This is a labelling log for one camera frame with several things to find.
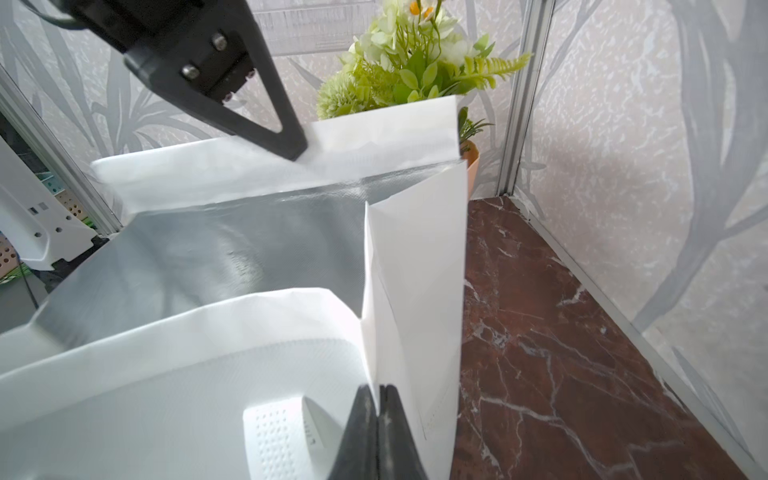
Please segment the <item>white insulated delivery bag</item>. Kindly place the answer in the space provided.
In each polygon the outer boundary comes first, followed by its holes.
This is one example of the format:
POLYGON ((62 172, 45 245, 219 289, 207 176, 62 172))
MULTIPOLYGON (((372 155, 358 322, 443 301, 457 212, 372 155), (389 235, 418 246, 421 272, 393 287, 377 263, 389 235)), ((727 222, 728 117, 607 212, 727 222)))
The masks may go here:
POLYGON ((427 479, 457 429, 468 207, 457 103, 97 161, 124 229, 1 337, 5 479, 328 479, 361 386, 427 479))

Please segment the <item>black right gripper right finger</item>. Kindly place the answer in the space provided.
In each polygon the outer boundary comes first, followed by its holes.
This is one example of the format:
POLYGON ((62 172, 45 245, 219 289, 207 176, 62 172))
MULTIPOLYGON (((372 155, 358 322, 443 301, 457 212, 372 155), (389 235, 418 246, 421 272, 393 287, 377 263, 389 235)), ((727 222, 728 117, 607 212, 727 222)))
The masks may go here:
POLYGON ((382 480, 426 480, 416 444, 399 392, 382 385, 377 420, 378 478, 382 480))

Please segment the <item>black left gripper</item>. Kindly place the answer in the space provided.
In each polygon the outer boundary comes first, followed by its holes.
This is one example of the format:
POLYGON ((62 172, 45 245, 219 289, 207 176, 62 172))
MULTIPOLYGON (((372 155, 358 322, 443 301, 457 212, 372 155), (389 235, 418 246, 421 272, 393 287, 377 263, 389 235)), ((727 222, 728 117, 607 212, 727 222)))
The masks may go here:
POLYGON ((266 41, 245 1, 52 1, 124 54, 129 70, 153 93, 190 116, 289 161, 307 138, 266 41), (279 127, 247 119, 228 102, 260 81, 279 127))

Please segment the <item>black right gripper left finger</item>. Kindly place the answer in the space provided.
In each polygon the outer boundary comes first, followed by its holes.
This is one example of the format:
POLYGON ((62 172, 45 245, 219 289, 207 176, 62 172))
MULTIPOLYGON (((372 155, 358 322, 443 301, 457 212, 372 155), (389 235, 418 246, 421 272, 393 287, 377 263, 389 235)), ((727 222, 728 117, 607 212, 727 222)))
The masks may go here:
POLYGON ((358 388, 328 480, 378 478, 378 416, 368 386, 358 388))

